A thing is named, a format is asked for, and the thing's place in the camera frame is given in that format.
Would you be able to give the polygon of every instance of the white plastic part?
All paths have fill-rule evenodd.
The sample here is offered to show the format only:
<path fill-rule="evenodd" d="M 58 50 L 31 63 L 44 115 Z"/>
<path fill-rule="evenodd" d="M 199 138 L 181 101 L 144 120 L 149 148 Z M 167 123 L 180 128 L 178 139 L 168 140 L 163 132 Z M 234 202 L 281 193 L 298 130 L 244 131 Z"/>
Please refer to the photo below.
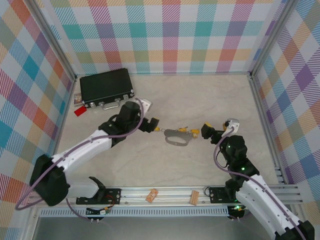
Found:
<path fill-rule="evenodd" d="M 87 143 L 84 146 L 81 146 L 79 149 L 72 152 L 69 156 L 67 156 L 64 160 L 59 162 L 57 164 L 58 168 L 63 167 L 65 177 L 68 181 L 68 176 L 76 170 L 78 167 L 80 167 L 82 164 L 87 162 L 88 160 L 92 159 L 95 155 L 108 150 L 112 146 L 112 139 L 111 138 L 101 138 L 98 140 L 92 141 L 92 138 L 99 137 L 99 136 L 108 136 L 108 134 L 103 130 L 96 130 L 92 135 L 90 135 L 88 138 L 80 142 L 79 144 L 90 140 L 91 143 Z M 67 151 L 64 151 L 62 153 L 56 154 L 52 156 L 52 162 L 55 163 L 58 159 L 64 156 L 65 153 L 67 153 L 70 149 Z"/>
<path fill-rule="evenodd" d="M 299 225 L 299 218 L 294 215 L 286 206 L 276 197 L 276 195 L 270 190 L 266 182 L 260 175 L 253 175 L 253 179 L 263 185 L 266 190 L 276 199 L 280 206 L 287 212 L 289 217 L 296 225 Z M 269 195 L 262 190 L 252 180 L 244 181 L 239 191 L 235 193 L 236 199 L 243 205 L 245 205 L 255 218 L 261 223 L 261 225 L 268 232 L 271 239 L 275 239 L 277 232 L 282 235 L 286 232 L 285 228 L 293 229 L 294 226 L 286 218 L 279 207 L 269 197 Z"/>
<path fill-rule="evenodd" d="M 152 105 L 152 102 L 148 101 L 148 100 L 145 99 L 145 98 L 136 97 L 136 98 L 134 99 L 134 101 L 135 101 L 137 104 L 139 104 L 139 101 L 138 101 L 137 99 L 139 99 L 139 100 L 141 101 L 144 115 L 146 115 L 146 112 L 149 111 L 149 109 L 150 109 L 150 107 L 151 107 L 151 105 Z"/>
<path fill-rule="evenodd" d="M 238 132 L 239 125 L 240 125 L 240 122 L 239 122 L 238 119 L 228 118 L 227 122 L 229 122 L 229 125 L 226 127 L 226 130 L 222 134 L 222 137 L 224 135 L 226 135 L 227 133 L 231 132 L 232 131 L 232 127 L 234 128 L 234 131 L 229 136 L 236 135 L 236 133 Z"/>
<path fill-rule="evenodd" d="M 70 185 L 70 187 L 69 187 L 68 194 L 66 196 L 67 199 L 79 198 L 79 197 L 85 197 L 90 199 L 99 190 L 98 185 L 89 178 L 86 178 L 81 182 L 73 182 L 69 180 L 68 184 Z"/>

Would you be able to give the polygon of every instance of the beige floor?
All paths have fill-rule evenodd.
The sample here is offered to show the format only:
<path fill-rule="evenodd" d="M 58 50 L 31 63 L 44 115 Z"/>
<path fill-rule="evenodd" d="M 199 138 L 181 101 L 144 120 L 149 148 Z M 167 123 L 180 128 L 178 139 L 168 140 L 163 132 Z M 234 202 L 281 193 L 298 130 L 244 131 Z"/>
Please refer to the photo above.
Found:
<path fill-rule="evenodd" d="M 238 135 L 248 148 L 247 156 L 268 184 L 277 184 L 273 162 L 245 75 L 180 75 L 131 77 L 137 97 L 153 103 L 147 118 L 160 119 L 159 126 L 177 129 L 201 128 L 210 122 L 222 129 L 227 118 L 240 121 Z M 80 84 L 75 87 L 80 92 Z M 58 152 L 87 138 L 119 108 L 90 108 L 83 115 L 70 106 Z M 102 152 L 78 168 L 74 178 L 94 176 L 106 186 L 196 186 L 224 185 L 230 176 L 214 164 L 215 145 L 201 137 L 188 146 L 165 142 L 162 132 L 137 131 L 112 149 Z M 224 158 L 218 160 L 224 164 Z"/>

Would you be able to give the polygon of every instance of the red tag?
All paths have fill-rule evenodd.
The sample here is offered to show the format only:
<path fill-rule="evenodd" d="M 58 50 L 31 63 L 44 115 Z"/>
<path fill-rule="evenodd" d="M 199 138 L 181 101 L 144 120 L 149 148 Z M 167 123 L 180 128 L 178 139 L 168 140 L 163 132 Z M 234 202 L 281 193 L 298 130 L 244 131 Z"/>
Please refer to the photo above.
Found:
<path fill-rule="evenodd" d="M 85 106 L 79 107 L 77 110 L 74 111 L 75 115 L 79 117 L 81 114 L 87 111 Z"/>

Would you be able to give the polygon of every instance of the black briefcase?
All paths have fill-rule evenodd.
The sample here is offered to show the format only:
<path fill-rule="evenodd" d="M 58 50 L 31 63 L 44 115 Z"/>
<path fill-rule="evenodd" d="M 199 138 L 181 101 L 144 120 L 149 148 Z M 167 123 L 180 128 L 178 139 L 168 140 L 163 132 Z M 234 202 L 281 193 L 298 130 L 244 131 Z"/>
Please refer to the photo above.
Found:
<path fill-rule="evenodd" d="M 80 78 L 82 103 L 86 108 L 101 106 L 107 110 L 119 107 L 121 100 L 135 96 L 126 68 Z"/>

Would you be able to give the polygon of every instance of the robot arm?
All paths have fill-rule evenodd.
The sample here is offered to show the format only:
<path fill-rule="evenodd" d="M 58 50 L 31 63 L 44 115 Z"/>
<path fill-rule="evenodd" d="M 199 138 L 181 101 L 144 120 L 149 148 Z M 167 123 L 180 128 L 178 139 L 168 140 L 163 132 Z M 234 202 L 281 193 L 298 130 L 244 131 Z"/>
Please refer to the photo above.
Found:
<path fill-rule="evenodd" d="M 286 208 L 247 158 L 248 149 L 244 138 L 235 135 L 239 128 L 239 121 L 230 118 L 223 127 L 225 131 L 217 131 L 206 123 L 201 129 L 201 134 L 205 139 L 211 138 L 212 144 L 218 145 L 216 148 L 220 149 L 227 162 L 227 170 L 219 166 L 218 168 L 231 176 L 224 187 L 224 194 L 228 200 L 239 201 L 245 205 L 266 229 L 271 239 L 314 240 L 315 229 L 310 222 L 300 221 Z"/>
<path fill-rule="evenodd" d="M 136 102 L 127 101 L 121 107 L 119 114 L 101 124 L 98 130 L 76 146 L 51 157 L 46 155 L 38 157 L 30 185 L 38 181 L 34 189 L 49 206 L 55 206 L 67 197 L 95 198 L 99 202 L 103 197 L 99 190 L 103 192 L 104 188 L 99 180 L 90 177 L 87 182 L 75 183 L 69 179 L 70 175 L 95 155 L 125 140 L 136 128 L 150 133 L 157 127 L 158 119 L 152 118 L 148 122 L 148 119 L 144 118 L 144 113 L 150 108 L 151 102 L 146 99 L 137 101 L 142 105 L 143 112 Z M 47 174 L 40 179 L 45 171 L 48 171 Z"/>

